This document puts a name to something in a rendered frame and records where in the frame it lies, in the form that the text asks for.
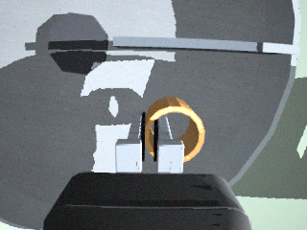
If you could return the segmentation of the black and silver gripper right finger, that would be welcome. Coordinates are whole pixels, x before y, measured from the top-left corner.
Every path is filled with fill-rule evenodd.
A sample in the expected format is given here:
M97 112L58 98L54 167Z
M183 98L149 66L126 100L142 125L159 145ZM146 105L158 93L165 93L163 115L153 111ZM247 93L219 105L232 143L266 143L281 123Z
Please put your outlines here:
M156 173L182 173L184 145L173 140L166 113L154 120L153 161Z

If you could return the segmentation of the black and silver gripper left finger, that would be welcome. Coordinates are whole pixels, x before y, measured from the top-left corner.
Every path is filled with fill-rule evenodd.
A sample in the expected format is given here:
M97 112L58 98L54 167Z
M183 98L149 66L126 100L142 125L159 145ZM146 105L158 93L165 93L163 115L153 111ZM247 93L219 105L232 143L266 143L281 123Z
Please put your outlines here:
M128 139L117 139L115 166L117 173L142 173L145 160L145 112L134 112Z

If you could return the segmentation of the bronze bushing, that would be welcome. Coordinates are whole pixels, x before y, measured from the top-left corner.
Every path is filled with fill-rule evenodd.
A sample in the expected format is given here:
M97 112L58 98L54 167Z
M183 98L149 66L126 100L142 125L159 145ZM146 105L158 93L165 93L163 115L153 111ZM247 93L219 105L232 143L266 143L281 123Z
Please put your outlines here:
M184 145L183 162L195 156L204 139L204 129L200 118L192 111L185 101L178 98L165 97L155 101L148 109L145 119L145 144L148 152L154 156L154 133L151 130L153 122L159 116L168 112L182 112L189 115L189 127L186 132L174 140L182 140Z

